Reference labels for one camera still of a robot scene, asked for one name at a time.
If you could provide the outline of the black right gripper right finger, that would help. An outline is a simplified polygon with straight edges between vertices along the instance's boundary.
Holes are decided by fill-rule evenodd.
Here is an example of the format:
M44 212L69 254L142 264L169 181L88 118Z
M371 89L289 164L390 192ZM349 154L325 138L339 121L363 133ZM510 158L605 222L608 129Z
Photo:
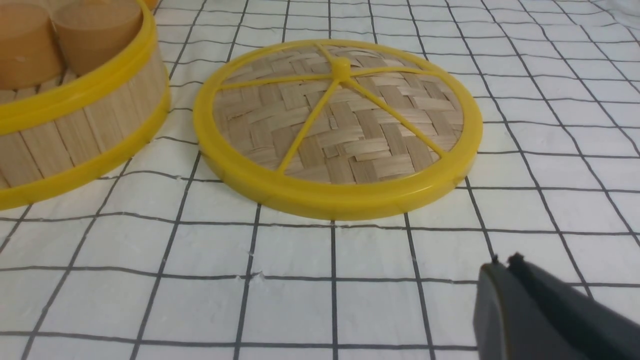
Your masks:
M546 320L588 360L637 360L639 326L515 253L507 269Z

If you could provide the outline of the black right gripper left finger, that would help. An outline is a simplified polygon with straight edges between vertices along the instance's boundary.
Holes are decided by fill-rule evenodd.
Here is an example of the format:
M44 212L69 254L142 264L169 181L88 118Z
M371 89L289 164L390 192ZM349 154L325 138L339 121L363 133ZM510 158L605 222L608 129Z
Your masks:
M560 360L566 343L497 259L480 267L473 330L481 360Z

